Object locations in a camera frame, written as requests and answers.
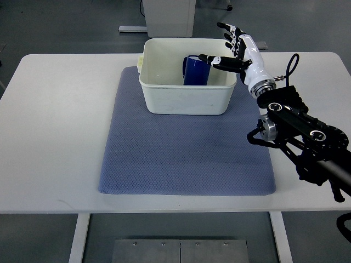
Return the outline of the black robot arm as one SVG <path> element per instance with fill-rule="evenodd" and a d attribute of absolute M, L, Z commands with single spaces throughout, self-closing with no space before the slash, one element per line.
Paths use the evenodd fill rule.
<path fill-rule="evenodd" d="M 328 181 L 336 202 L 350 194 L 349 139 L 340 129 L 308 115 L 294 86 L 257 95 L 267 113 L 247 134 L 250 144 L 280 149 L 295 165 L 300 180 L 321 186 Z"/>

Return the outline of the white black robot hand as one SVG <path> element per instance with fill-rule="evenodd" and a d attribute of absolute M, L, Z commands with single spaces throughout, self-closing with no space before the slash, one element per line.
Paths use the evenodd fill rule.
<path fill-rule="evenodd" d="M 276 83 L 265 69 L 263 58 L 252 37 L 230 24 L 219 22 L 217 26 L 227 31 L 224 34 L 227 40 L 225 46 L 233 56 L 200 54 L 199 59 L 218 70 L 240 74 L 242 83 L 255 99 L 264 92 L 275 89 Z"/>

